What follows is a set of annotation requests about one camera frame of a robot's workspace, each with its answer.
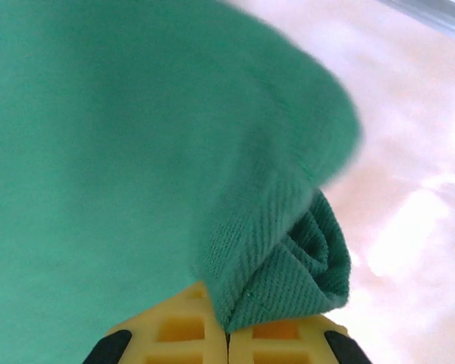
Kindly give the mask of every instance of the white floor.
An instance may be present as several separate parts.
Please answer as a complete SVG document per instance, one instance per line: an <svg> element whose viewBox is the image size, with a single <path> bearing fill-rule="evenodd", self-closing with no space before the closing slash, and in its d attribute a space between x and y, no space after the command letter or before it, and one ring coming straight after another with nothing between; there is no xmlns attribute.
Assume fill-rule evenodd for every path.
<svg viewBox="0 0 455 364"><path fill-rule="evenodd" d="M455 364L455 41L376 0L237 0L338 75L366 130L326 191L353 253L331 314L376 364Z"/></svg>

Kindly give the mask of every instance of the green fabric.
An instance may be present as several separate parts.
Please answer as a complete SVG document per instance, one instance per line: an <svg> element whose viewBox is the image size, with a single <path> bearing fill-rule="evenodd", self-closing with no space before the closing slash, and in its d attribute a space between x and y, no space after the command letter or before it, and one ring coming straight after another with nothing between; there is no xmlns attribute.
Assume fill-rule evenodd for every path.
<svg viewBox="0 0 455 364"><path fill-rule="evenodd" d="M80 362L197 278L228 330L341 306L317 187L358 133L323 67L219 2L0 1L0 364Z"/></svg>

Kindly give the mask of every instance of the yellow grid hole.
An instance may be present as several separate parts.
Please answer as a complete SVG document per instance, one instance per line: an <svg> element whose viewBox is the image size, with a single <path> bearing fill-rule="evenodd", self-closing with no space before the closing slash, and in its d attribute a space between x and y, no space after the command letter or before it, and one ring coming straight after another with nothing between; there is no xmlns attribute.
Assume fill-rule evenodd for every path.
<svg viewBox="0 0 455 364"><path fill-rule="evenodd" d="M202 364L202 354L194 355L151 355L145 364Z"/></svg>
<svg viewBox="0 0 455 364"><path fill-rule="evenodd" d="M297 322L285 320L257 325L253 328L253 339L299 340Z"/></svg>
<svg viewBox="0 0 455 364"><path fill-rule="evenodd" d="M200 317L170 317L160 327L158 342L204 340L204 320Z"/></svg>
<svg viewBox="0 0 455 364"><path fill-rule="evenodd" d="M310 364L307 354L304 353L254 353L254 364Z"/></svg>

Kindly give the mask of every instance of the knit fabric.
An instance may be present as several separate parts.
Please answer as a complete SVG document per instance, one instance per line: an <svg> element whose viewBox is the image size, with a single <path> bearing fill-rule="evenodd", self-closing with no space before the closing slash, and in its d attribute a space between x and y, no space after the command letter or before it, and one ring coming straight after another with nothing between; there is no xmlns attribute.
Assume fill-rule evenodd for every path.
<svg viewBox="0 0 455 364"><path fill-rule="evenodd" d="M327 70L220 2L0 2L0 362L58 362L190 270L228 331L343 305L317 188L358 136Z"/></svg>

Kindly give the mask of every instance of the black rubber piece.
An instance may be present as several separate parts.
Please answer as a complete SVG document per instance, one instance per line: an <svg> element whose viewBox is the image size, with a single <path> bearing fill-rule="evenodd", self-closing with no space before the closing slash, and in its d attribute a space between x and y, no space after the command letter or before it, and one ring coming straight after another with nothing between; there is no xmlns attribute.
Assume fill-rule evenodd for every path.
<svg viewBox="0 0 455 364"><path fill-rule="evenodd" d="M336 331L326 331L325 339L339 364L372 364L354 339Z"/></svg>
<svg viewBox="0 0 455 364"><path fill-rule="evenodd" d="M118 364L132 338L128 330L104 337L94 346L83 364Z"/></svg>

